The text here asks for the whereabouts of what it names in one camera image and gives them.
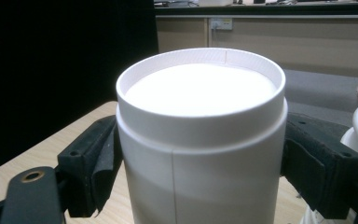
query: white cylindrical container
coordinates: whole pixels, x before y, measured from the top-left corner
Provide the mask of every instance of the white cylindrical container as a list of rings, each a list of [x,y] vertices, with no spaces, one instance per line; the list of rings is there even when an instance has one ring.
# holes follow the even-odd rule
[[[287,116],[275,62],[183,49],[117,81],[117,123],[136,224],[271,224]]]

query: black bracket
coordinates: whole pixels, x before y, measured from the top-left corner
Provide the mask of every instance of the black bracket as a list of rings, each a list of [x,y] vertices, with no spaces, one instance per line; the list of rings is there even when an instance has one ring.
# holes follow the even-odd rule
[[[348,127],[289,113],[282,171],[324,218],[358,214],[358,153],[340,143]]]

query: white plastic part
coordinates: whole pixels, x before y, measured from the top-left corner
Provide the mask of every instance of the white plastic part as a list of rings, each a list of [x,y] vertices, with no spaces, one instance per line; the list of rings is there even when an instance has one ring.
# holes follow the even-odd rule
[[[192,110],[185,110],[184,114],[158,111],[127,96],[132,87],[148,76],[186,64],[216,65],[226,72],[232,72],[232,68],[252,70],[266,77],[266,85],[274,88],[250,105],[247,101],[257,91],[226,95],[229,103],[222,102],[224,98],[216,99],[216,105],[236,107],[207,115]],[[208,90],[211,85],[225,95],[227,87],[238,86],[241,80],[226,73],[226,77],[220,76],[220,86],[207,77],[199,83],[197,77],[210,70],[201,75],[202,71],[194,71],[194,78],[189,74],[184,74],[184,78],[187,83],[194,81],[199,85],[197,91],[192,91],[192,85],[186,82],[180,82],[181,88],[177,89],[184,97],[190,97],[189,101],[192,94],[212,94]],[[162,78],[154,88],[164,90],[164,83],[169,80]],[[244,87],[248,84],[246,80],[242,82]],[[284,72],[276,63],[235,49],[177,50],[128,68],[117,81],[117,123],[135,223],[272,224],[287,116],[284,85]]]

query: table surface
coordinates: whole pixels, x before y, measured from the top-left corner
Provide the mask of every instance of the table surface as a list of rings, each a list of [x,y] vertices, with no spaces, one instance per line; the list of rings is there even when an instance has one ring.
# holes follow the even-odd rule
[[[15,159],[0,166],[0,201],[7,193],[9,180],[22,171],[37,167],[56,167],[57,155],[74,141],[97,119],[116,113],[117,102],[108,102],[84,117],[78,119],[51,137],[30,148]],[[306,203],[284,177],[280,179],[278,201],[275,213],[275,224],[295,224],[300,221]],[[90,218],[70,218],[65,213],[67,223],[133,223],[130,194],[127,185],[124,162],[117,174],[110,199],[98,216]]]

